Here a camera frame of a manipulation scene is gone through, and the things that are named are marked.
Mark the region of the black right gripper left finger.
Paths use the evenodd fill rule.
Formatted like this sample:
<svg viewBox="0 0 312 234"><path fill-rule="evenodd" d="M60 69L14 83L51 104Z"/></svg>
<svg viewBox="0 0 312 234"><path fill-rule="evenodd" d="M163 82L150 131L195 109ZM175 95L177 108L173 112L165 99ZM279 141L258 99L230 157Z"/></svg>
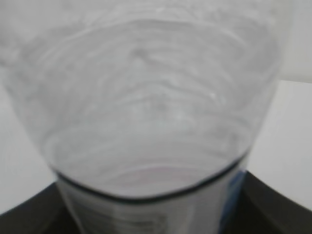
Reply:
<svg viewBox="0 0 312 234"><path fill-rule="evenodd" d="M55 183L0 215L2 234L78 234Z"/></svg>

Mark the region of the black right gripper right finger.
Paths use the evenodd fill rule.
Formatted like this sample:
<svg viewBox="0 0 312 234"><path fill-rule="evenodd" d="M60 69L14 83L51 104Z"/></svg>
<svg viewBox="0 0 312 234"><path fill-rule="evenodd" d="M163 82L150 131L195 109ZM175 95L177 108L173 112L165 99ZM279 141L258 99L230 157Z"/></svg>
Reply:
<svg viewBox="0 0 312 234"><path fill-rule="evenodd" d="M312 234L312 212L248 172L225 233Z"/></svg>

